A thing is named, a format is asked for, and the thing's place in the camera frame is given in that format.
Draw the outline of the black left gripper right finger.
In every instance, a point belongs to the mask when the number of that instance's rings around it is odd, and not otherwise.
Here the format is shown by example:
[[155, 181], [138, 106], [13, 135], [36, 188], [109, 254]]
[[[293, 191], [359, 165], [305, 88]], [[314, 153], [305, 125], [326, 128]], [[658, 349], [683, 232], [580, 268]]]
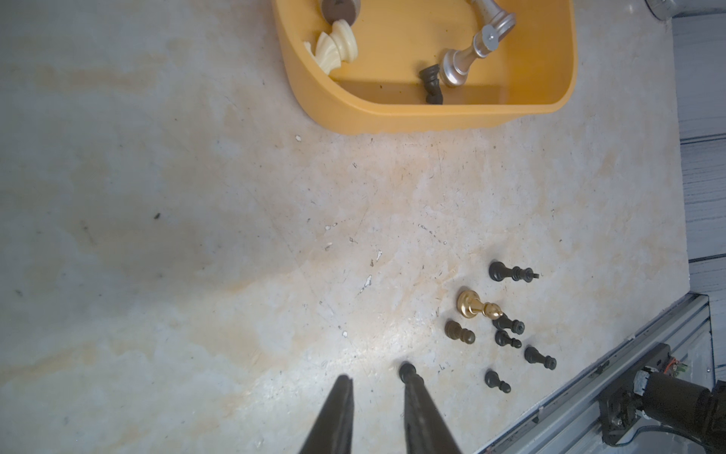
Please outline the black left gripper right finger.
[[405, 380], [405, 436], [408, 453], [461, 453], [424, 380], [411, 374]]

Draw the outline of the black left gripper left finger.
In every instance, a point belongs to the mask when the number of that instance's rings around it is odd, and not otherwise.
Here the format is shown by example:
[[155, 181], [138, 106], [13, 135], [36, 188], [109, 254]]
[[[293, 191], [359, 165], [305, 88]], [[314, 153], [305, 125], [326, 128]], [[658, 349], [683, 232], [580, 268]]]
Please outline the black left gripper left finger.
[[334, 383], [300, 454], [350, 454], [355, 416], [354, 382], [340, 375]]

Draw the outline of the gold pawn chess piece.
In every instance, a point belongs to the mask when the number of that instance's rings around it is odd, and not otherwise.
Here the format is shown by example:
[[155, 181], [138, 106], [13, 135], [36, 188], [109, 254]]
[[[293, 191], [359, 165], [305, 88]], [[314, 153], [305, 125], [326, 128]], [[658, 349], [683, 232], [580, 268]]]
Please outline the gold pawn chess piece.
[[483, 302], [472, 289], [465, 289], [457, 298], [458, 312], [467, 319], [482, 315], [490, 320], [497, 320], [504, 315], [502, 308], [495, 303]]

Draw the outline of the black bishop chess piece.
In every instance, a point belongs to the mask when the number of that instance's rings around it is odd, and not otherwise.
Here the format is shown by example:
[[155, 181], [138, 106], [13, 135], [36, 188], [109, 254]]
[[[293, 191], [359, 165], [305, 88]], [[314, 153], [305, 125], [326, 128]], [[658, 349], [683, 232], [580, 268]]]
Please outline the black bishop chess piece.
[[535, 279], [540, 278], [540, 274], [533, 272], [532, 268], [522, 269], [518, 266], [508, 268], [501, 261], [493, 261], [489, 266], [489, 276], [495, 282], [502, 282], [505, 279], [511, 279], [514, 282], [524, 281], [531, 283]]

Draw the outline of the silver rook chess piece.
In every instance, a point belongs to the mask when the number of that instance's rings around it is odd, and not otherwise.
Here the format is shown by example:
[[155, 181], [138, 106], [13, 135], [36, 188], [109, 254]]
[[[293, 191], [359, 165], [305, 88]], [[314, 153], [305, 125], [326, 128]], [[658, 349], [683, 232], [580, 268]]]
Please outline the silver rook chess piece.
[[470, 47], [463, 50], [448, 49], [442, 57], [442, 81], [452, 88], [465, 85], [471, 66], [476, 60], [487, 58], [499, 46], [499, 34], [492, 25], [484, 26], [474, 35]]

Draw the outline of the cream knight chess piece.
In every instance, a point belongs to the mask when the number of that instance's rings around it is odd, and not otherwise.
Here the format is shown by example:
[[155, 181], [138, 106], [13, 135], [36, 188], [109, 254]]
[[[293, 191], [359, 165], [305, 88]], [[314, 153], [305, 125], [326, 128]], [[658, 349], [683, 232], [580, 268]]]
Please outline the cream knight chess piece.
[[321, 32], [315, 47], [310, 42], [304, 42], [304, 47], [327, 76], [341, 68], [344, 62], [349, 64], [358, 57], [357, 40], [352, 27], [344, 19], [334, 22], [330, 33]]

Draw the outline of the silver queen chess piece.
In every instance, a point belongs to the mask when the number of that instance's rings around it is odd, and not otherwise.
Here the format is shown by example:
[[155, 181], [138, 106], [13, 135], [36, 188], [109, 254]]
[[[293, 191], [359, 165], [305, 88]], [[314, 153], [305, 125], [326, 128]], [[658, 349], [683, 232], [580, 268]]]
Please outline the silver queen chess piece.
[[485, 25], [491, 25], [502, 41], [515, 27], [516, 14], [500, 7], [495, 0], [471, 0]]

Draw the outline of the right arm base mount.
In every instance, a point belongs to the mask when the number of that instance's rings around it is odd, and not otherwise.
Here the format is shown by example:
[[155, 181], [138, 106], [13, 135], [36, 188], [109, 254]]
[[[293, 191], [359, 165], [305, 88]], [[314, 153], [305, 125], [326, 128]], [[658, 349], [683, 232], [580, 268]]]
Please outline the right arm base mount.
[[599, 394], [604, 444], [626, 446], [621, 439], [648, 417], [658, 424], [640, 427], [633, 438], [659, 431], [686, 438], [707, 453], [725, 451], [725, 382], [709, 390], [684, 381], [675, 376], [680, 364], [669, 345], [657, 344]]

